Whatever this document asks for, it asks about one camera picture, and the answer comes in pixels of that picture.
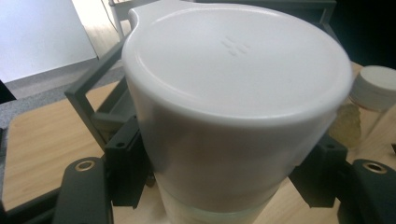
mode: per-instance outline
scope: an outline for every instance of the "black object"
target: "black object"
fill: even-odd
[[[16,100],[15,96],[9,91],[7,86],[0,80],[0,104]]]
[[[396,223],[396,172],[375,161],[349,164],[346,155],[345,147],[324,136],[289,178],[311,207],[333,207],[338,198],[341,224]],[[110,201],[137,207],[149,167],[132,118],[113,136],[102,159],[69,165],[61,189],[7,212],[0,206],[0,223],[113,223]]]

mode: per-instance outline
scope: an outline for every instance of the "white lid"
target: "white lid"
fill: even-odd
[[[129,79],[159,104],[269,124],[324,113],[349,93],[344,50],[305,21],[261,7],[195,3],[153,19],[160,3],[134,9],[137,27],[122,53]]]
[[[396,70],[383,66],[363,67],[350,98],[367,109],[384,110],[396,104]]]

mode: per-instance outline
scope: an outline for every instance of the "wooden table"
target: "wooden table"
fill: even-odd
[[[354,64],[355,73],[360,67]],[[99,106],[115,84],[91,91],[88,97]],[[396,143],[396,107],[393,107],[363,143],[361,150],[348,154],[382,162],[396,169],[396,156],[390,143]],[[32,200],[62,181],[64,168],[80,158],[103,154],[67,100],[46,105],[17,116],[9,125],[3,200],[8,210]],[[258,223],[338,223],[334,208],[309,208],[286,179],[262,211]],[[145,188],[137,209],[115,207],[115,223],[169,223],[156,187]]]

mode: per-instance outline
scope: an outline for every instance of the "bottle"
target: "bottle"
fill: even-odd
[[[349,149],[357,148],[395,104],[396,70],[363,67],[328,134]]]

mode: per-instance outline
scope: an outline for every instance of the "floor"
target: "floor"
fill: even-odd
[[[119,41],[107,0],[72,1],[98,58],[102,58]],[[391,38],[385,38],[382,35],[370,35],[373,25],[371,23],[365,25],[365,20],[361,20],[361,14],[356,16],[356,9],[346,3],[346,0],[338,0],[338,2],[339,4],[332,16],[331,26],[342,46],[346,49],[350,59],[362,65],[380,64],[396,68],[396,57],[394,56],[396,52],[396,48],[394,47],[395,42],[391,41]],[[128,21],[122,23],[122,28],[125,33],[130,31]],[[76,73],[80,75],[83,71],[82,69],[64,74],[63,82],[72,82],[76,79]],[[20,90],[21,88],[26,89],[26,86],[28,86],[27,90],[24,90],[24,94],[20,97],[26,97],[42,91],[40,85],[27,83],[22,86],[16,85],[13,87],[13,90],[18,91],[19,88]],[[0,148],[0,196],[5,158],[6,149],[2,146]]]

